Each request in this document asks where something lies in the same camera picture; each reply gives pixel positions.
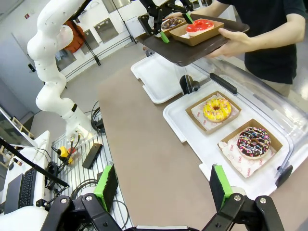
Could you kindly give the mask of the person's left hand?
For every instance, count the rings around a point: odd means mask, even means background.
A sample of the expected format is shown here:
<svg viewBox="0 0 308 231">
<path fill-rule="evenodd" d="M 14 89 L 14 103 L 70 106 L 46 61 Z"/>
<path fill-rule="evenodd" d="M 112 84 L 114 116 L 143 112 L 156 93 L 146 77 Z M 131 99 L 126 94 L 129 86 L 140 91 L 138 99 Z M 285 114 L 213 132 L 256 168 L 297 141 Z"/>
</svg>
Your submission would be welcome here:
<svg viewBox="0 0 308 231">
<path fill-rule="evenodd" d="M 231 57 L 241 53 L 254 51 L 256 48 L 254 40 L 243 32 L 231 32 L 223 28 L 218 31 L 223 37 L 227 38 L 228 41 L 220 48 L 206 55 L 206 58 L 214 58 L 221 55 Z"/>
</svg>

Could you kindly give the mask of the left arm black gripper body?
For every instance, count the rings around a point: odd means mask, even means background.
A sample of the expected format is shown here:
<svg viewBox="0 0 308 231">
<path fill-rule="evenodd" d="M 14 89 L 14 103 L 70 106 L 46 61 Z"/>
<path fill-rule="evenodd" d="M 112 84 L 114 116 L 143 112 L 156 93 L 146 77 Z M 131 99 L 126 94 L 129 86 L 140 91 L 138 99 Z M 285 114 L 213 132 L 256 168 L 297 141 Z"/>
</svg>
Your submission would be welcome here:
<svg viewBox="0 0 308 231">
<path fill-rule="evenodd" d="M 165 6 L 167 0 L 140 0 L 140 2 L 152 17 L 167 17 L 169 15 L 169 9 Z"/>
</svg>

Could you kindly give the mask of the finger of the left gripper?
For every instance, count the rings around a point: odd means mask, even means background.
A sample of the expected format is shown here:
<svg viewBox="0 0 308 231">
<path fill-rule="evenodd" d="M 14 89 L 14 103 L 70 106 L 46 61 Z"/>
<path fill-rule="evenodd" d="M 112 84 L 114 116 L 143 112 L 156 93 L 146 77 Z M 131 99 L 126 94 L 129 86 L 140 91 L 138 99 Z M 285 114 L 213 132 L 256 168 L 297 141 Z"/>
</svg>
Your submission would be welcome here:
<svg viewBox="0 0 308 231">
<path fill-rule="evenodd" d="M 166 34 L 162 31 L 161 25 L 164 19 L 163 16 L 154 17 L 154 26 L 151 27 L 149 24 L 150 16 L 145 14 L 138 17 L 138 21 L 148 36 L 157 36 L 161 38 L 164 43 L 169 43 L 169 39 Z"/>
<path fill-rule="evenodd" d="M 192 24 L 193 21 L 190 17 L 190 11 L 185 7 L 178 5 L 172 6 L 172 13 L 168 15 L 168 19 L 181 17 L 184 18 L 188 24 Z"/>
</svg>

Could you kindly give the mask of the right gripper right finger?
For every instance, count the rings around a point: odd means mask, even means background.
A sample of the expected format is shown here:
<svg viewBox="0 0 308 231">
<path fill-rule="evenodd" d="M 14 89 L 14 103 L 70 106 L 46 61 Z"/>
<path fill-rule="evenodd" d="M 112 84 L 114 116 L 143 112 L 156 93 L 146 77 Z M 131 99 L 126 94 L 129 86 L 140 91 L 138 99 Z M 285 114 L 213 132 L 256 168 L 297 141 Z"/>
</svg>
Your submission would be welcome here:
<svg viewBox="0 0 308 231">
<path fill-rule="evenodd" d="M 235 224 L 245 225 L 248 231 L 284 230 L 272 198 L 262 195 L 252 200 L 235 192 L 222 166 L 212 166 L 209 186 L 217 212 L 203 230 L 230 231 Z"/>
</svg>

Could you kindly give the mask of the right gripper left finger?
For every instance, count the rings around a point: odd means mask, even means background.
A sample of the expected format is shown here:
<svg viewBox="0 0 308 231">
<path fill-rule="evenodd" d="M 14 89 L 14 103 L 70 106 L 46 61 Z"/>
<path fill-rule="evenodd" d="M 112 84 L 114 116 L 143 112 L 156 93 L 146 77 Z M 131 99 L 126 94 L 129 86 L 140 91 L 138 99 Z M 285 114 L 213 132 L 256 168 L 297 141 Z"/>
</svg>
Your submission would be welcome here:
<svg viewBox="0 0 308 231">
<path fill-rule="evenodd" d="M 122 231 L 110 211 L 118 188 L 114 165 L 107 166 L 94 192 L 77 197 L 79 190 L 71 196 L 54 199 L 41 227 L 42 231 L 78 231 L 81 226 L 92 225 L 96 231 Z"/>
</svg>

